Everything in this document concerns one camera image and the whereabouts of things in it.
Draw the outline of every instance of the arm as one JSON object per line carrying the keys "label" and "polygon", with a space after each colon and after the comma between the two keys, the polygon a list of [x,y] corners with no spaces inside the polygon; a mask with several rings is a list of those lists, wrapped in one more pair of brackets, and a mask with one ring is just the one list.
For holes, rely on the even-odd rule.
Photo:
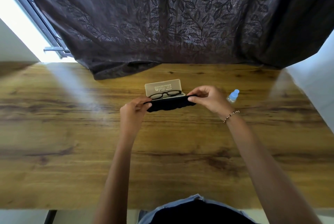
{"label": "arm", "polygon": [[[212,86],[195,88],[189,101],[202,104],[225,119],[234,111],[222,93]],[[240,155],[246,163],[257,196],[270,224],[321,224],[311,206],[257,139],[239,114],[227,120]]]}
{"label": "arm", "polygon": [[151,99],[139,97],[120,109],[120,139],[93,224],[126,224],[131,151],[144,115],[152,106],[143,105],[147,101]]}

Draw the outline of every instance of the black eyeglass frame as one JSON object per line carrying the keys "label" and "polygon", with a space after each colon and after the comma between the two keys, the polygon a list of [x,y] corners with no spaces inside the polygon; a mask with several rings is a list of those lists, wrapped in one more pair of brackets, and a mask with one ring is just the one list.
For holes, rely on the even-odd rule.
{"label": "black eyeglass frame", "polygon": [[[178,93],[176,93],[176,94],[169,94],[168,92],[171,92],[171,91],[177,91]],[[169,97],[172,97],[172,96],[181,95],[182,91],[181,90],[170,90],[170,91],[167,91],[167,92],[161,92],[161,93],[156,93],[156,94],[150,95],[149,98],[152,98],[152,96],[155,96],[155,95],[161,95],[158,98],[152,98],[152,100],[158,100],[158,99],[161,99],[164,96],[164,94],[168,95]]]}

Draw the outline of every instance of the person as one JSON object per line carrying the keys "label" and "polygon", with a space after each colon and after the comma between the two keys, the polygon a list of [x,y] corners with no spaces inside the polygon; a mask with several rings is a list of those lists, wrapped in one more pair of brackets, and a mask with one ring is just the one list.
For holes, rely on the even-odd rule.
{"label": "person", "polygon": [[[243,158],[257,196],[270,224],[320,224],[320,220],[273,157],[258,140],[224,95],[213,86],[201,86],[188,95],[190,102],[205,106],[226,120]],[[120,109],[120,138],[101,194],[94,224],[126,224],[131,150],[151,103],[139,97]],[[254,223],[245,213],[199,195],[175,201],[147,213],[140,224],[149,223]]]}

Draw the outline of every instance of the left hand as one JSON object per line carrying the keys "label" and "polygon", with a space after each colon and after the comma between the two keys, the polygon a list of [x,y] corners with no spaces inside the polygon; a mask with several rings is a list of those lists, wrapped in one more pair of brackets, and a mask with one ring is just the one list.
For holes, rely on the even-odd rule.
{"label": "left hand", "polygon": [[121,114],[121,138],[135,140],[137,133],[142,125],[144,115],[148,108],[152,106],[149,102],[152,99],[149,97],[138,97],[133,99],[130,103],[125,104],[120,109]]}

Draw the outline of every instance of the beige case lid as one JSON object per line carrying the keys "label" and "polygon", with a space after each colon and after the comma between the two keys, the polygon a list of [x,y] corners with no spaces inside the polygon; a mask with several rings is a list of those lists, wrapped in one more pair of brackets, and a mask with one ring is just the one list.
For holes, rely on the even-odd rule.
{"label": "beige case lid", "polygon": [[154,94],[167,92],[171,90],[181,90],[182,91],[180,79],[145,84],[146,96],[151,96]]}

